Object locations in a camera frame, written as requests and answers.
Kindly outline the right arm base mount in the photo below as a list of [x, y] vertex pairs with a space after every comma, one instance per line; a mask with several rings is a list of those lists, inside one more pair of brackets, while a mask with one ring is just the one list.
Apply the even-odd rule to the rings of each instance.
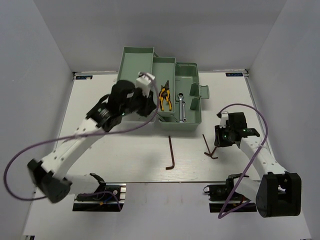
[[[227, 200], [231, 190], [234, 187], [234, 180], [237, 181], [240, 176], [240, 173], [231, 174], [227, 177], [225, 182], [210, 184], [203, 188], [203, 193], [209, 196], [209, 211], [211, 213], [220, 212], [224, 202]], [[244, 204], [248, 200], [249, 199], [244, 195], [235, 192], [223, 212], [226, 213], [227, 211], [230, 211], [237, 206]]]

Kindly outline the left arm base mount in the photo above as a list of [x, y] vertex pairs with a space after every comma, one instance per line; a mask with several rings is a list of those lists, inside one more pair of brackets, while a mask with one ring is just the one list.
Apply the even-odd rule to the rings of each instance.
[[73, 212], [120, 212], [126, 198], [125, 183], [106, 183], [95, 173], [90, 174], [98, 187], [92, 193], [77, 194], [74, 198]]

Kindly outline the yellow combination pliers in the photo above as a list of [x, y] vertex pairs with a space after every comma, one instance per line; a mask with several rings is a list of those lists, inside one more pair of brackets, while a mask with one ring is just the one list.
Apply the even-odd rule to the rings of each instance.
[[166, 97], [167, 97], [167, 89], [161, 85], [161, 90], [159, 92], [158, 99], [159, 99], [159, 106], [162, 112], [165, 110], [164, 100], [166, 99]]

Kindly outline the yellow needle-nose pliers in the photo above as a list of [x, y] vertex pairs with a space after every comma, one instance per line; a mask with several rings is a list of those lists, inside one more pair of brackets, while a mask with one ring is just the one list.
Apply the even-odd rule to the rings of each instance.
[[165, 101], [168, 104], [169, 107], [169, 111], [172, 111], [172, 102], [171, 102], [171, 92], [170, 92], [170, 88], [169, 88], [169, 80], [166, 81], [165, 85], [163, 85], [166, 90], [167, 90], [167, 97], [165, 99]]

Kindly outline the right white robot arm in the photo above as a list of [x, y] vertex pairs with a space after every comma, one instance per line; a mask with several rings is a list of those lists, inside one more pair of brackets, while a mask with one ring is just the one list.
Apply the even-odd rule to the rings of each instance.
[[292, 217], [301, 213], [302, 179], [288, 172], [263, 147], [260, 134], [249, 128], [243, 112], [219, 113], [220, 123], [214, 127], [217, 148], [236, 145], [249, 159], [260, 178], [252, 180], [247, 174], [231, 174], [225, 181], [227, 199], [240, 196], [250, 200], [263, 218]]

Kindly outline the thin brown hex key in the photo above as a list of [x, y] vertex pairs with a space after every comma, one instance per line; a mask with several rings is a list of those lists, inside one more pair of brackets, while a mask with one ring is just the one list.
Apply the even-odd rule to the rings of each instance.
[[215, 147], [212, 152], [204, 152], [204, 154], [205, 154], [206, 156], [208, 156], [208, 157], [211, 157], [212, 159], [217, 159], [218, 157], [213, 157], [216, 149], [217, 149], [217, 147]]

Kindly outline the small silver combination wrench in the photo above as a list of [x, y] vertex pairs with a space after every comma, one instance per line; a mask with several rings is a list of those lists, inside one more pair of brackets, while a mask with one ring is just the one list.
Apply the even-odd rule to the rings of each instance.
[[186, 102], [182, 102], [182, 121], [185, 123], [187, 121], [186, 118]]

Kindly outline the green plastic toolbox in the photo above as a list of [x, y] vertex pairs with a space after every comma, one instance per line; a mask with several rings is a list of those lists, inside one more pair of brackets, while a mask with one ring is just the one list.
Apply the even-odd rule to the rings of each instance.
[[125, 46], [117, 79], [135, 83], [139, 72], [155, 76], [158, 92], [154, 100], [160, 101], [160, 127], [167, 131], [195, 131], [202, 123], [202, 100], [210, 97], [209, 87], [200, 84], [197, 63], [158, 56], [154, 47]]

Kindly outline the long brown hex key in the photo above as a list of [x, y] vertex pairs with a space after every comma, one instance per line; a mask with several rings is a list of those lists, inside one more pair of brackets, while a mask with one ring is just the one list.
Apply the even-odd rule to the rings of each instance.
[[169, 142], [169, 149], [170, 149], [170, 156], [171, 156], [171, 166], [167, 166], [165, 168], [166, 171], [172, 170], [175, 167], [175, 158], [174, 158], [172, 140], [171, 140], [171, 136], [170, 135], [168, 136], [168, 142]]

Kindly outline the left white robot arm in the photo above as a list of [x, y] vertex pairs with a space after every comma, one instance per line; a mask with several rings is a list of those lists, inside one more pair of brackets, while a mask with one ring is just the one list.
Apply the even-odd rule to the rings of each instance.
[[104, 180], [95, 173], [69, 175], [74, 163], [99, 139], [115, 134], [113, 128], [123, 117], [138, 114], [153, 119], [157, 112], [155, 83], [139, 77], [135, 83], [119, 80], [85, 115], [74, 134], [40, 160], [27, 164], [32, 182], [51, 203], [71, 194], [90, 195], [99, 200], [105, 196]]

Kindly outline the large silver ratchet wrench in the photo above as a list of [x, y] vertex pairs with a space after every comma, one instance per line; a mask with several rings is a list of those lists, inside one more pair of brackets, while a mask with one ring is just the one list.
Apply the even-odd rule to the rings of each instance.
[[184, 95], [182, 92], [178, 93], [177, 95], [178, 97], [178, 101], [179, 101], [179, 121], [183, 122], [184, 121], [184, 113], [183, 113], [183, 99], [184, 99]]

